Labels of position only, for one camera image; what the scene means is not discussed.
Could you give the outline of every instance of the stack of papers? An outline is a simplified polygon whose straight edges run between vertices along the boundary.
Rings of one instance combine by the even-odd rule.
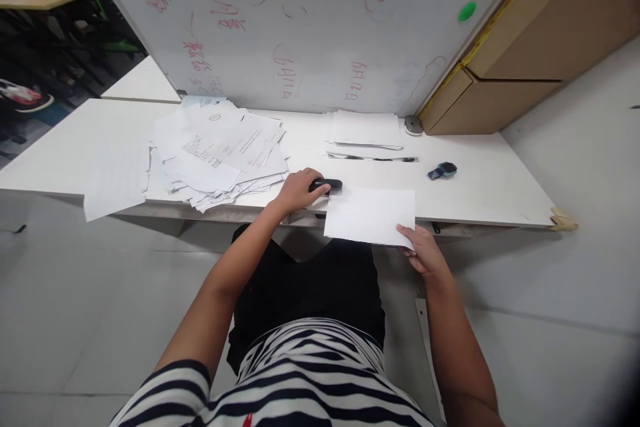
[[[403,136],[393,113],[328,113],[325,153],[333,158],[405,160]]]
[[[204,213],[283,181],[289,173],[279,145],[284,133],[278,119],[225,98],[190,95],[156,121],[150,175],[173,199]]]

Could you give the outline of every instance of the white desk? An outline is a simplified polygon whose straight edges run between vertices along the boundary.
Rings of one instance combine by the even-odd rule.
[[[151,56],[138,63],[103,95],[103,99],[180,103],[180,95]]]
[[[47,135],[0,171],[0,189],[50,195],[85,193],[91,169],[105,149],[124,143],[147,142],[153,122],[177,105],[140,101],[90,99]],[[327,178],[352,187],[413,189],[420,220],[544,227],[551,225],[553,202],[547,197],[513,150],[498,133],[447,137],[405,138],[407,147],[420,152],[420,162],[376,162],[330,159],[321,154],[322,115],[256,111],[282,120],[287,131],[283,149],[291,154],[289,169],[312,167]],[[452,179],[431,181],[427,172],[442,161],[458,167]],[[175,202],[161,185],[150,181],[147,202],[127,214],[202,220],[244,221],[234,213],[256,213],[278,193],[243,195],[236,204],[216,207],[201,215]],[[326,210],[321,200],[307,210],[307,219]]]

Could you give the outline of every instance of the red shoe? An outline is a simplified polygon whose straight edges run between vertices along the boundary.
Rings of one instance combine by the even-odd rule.
[[[49,107],[53,96],[42,96],[35,90],[0,79],[0,95],[13,102],[13,109],[19,113],[32,113]]]

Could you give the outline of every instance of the whiteboard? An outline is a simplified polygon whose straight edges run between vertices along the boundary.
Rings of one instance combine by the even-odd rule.
[[[176,89],[254,109],[407,115],[493,0],[114,1]]]

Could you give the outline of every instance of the yellow tape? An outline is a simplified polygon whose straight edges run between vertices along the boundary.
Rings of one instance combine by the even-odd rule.
[[[484,28],[482,28],[482,31],[476,37],[473,47],[471,48],[471,50],[469,50],[468,54],[464,56],[464,58],[462,59],[462,62],[455,64],[454,68],[449,72],[445,80],[438,87],[438,90],[436,90],[435,93],[431,96],[431,99],[427,102],[425,107],[422,109],[422,111],[418,115],[420,118],[423,118],[423,116],[427,113],[427,110],[433,104],[433,101],[435,100],[436,95],[438,95],[438,93],[441,92],[441,90],[446,86],[449,80],[451,80],[451,78],[460,70],[460,68],[466,67],[469,64],[469,62],[475,56],[478,50],[480,50],[480,47],[482,47],[482,45],[487,40],[487,38],[489,38],[489,34],[491,33],[493,26],[496,24],[496,22],[498,22],[498,20],[500,20],[500,17],[502,17],[502,14],[506,11],[508,6],[513,1],[514,0],[505,0],[502,3],[502,5],[500,5],[500,8],[498,8],[498,10],[493,14],[491,19],[484,26]]]
[[[429,107],[431,107],[431,104],[433,103],[433,101],[435,100],[435,96],[440,93],[440,91],[445,87],[445,85],[448,84],[449,80],[451,80],[451,78],[453,78],[453,76],[458,73],[458,71],[462,68],[462,64],[460,63],[456,63],[455,66],[451,69],[451,71],[449,72],[449,74],[447,75],[447,77],[443,80],[443,82],[440,84],[440,86],[438,87],[438,90],[435,91],[435,93],[431,96],[431,99],[427,102],[427,104],[425,105],[425,107],[422,109],[422,111],[418,114],[419,118],[423,118],[423,116],[427,113],[427,110],[429,109]]]
[[[493,26],[496,24],[496,22],[498,22],[498,20],[500,20],[500,17],[502,17],[502,14],[507,10],[507,8],[510,6],[510,4],[512,4],[513,1],[514,0],[505,0],[503,4],[500,6],[500,8],[498,8],[498,10],[493,14],[491,20],[489,20],[487,24],[484,26],[484,28],[482,29],[482,32],[480,32],[480,34],[476,38],[473,48],[469,50],[468,54],[462,60],[462,65],[464,67],[466,67],[469,64],[469,62],[475,56],[478,50],[480,50],[480,47],[482,47],[482,45],[487,40],[487,38],[489,38],[489,34],[491,33]]]

